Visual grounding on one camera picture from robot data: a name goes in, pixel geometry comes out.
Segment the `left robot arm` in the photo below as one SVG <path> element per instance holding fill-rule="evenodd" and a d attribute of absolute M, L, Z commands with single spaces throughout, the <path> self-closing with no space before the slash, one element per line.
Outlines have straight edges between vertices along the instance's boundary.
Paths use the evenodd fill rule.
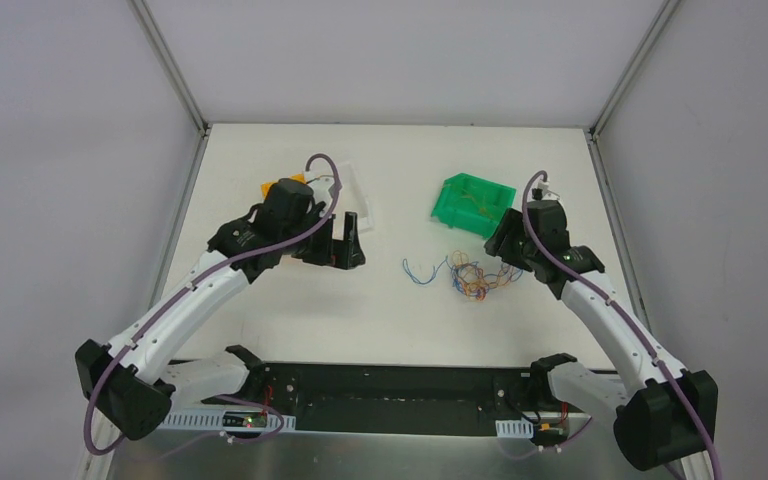
<path fill-rule="evenodd" d="M 364 264 L 356 213 L 346 212 L 342 238 L 333 236 L 341 192 L 335 176 L 278 180 L 246 215 L 219 227 L 189 273 L 142 318 L 106 343 L 85 341 L 75 353 L 85 424 L 100 412 L 122 439 L 136 441 L 177 407 L 223 394 L 257 402 L 265 378 L 239 345 L 180 365 L 171 360 L 219 307 L 285 256 L 342 270 Z"/>

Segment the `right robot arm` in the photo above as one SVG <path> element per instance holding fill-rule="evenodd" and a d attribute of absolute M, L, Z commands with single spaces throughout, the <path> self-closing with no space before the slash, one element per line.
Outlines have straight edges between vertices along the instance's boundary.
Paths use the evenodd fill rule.
<path fill-rule="evenodd" d="M 601 378 L 570 354 L 553 354 L 531 364 L 526 392 L 533 405 L 550 410 L 563 402 L 583 411 L 612 431 L 640 471 L 711 453 L 716 382 L 704 370 L 688 370 L 621 305 L 603 262 L 590 248 L 571 244 L 558 201 L 507 209 L 485 251 L 546 285 L 585 325 L 621 380 Z"/>

